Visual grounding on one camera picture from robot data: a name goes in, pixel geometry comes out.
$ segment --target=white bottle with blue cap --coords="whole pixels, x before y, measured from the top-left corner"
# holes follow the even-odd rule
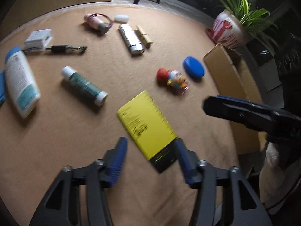
[[[5,57],[5,81],[13,103],[26,118],[41,98],[33,72],[20,47],[13,47]]]

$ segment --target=silver lighter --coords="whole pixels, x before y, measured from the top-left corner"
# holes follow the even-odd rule
[[[119,31],[132,55],[144,53],[144,46],[129,24],[120,25]]]

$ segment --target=pen grip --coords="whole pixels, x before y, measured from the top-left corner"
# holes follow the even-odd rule
[[[65,53],[67,52],[68,45],[59,45],[59,46],[52,46],[51,52],[53,53]]]

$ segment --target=red and white flower pot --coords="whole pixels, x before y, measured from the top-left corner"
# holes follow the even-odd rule
[[[249,39],[243,25],[226,9],[216,17],[212,29],[207,29],[206,33],[214,43],[228,48],[245,45]]]

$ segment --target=brown tablecloth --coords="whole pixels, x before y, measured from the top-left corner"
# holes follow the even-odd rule
[[[104,36],[85,27],[86,13],[130,16],[129,24],[141,25],[154,44],[142,56],[131,57],[118,25]],[[234,141],[227,121],[208,117],[202,100],[218,94],[206,71],[201,82],[190,80],[184,98],[156,82],[160,67],[178,69],[187,56],[202,60],[213,48],[202,24],[162,11],[129,6],[90,6],[55,13],[30,23],[0,43],[0,69],[13,46],[22,46],[34,30],[52,29],[51,45],[86,45],[82,56],[30,55],[28,61],[42,98],[26,121],[7,99],[0,107],[0,195],[21,225],[30,219],[53,179],[64,165],[82,167],[101,158],[120,136],[128,138],[127,158],[121,177],[108,190],[114,225],[188,225],[196,191],[184,183],[178,163],[158,174],[144,158],[119,121],[117,110],[147,90],[187,147],[216,167],[237,165]],[[67,65],[109,97],[98,111],[89,108],[62,84]]]

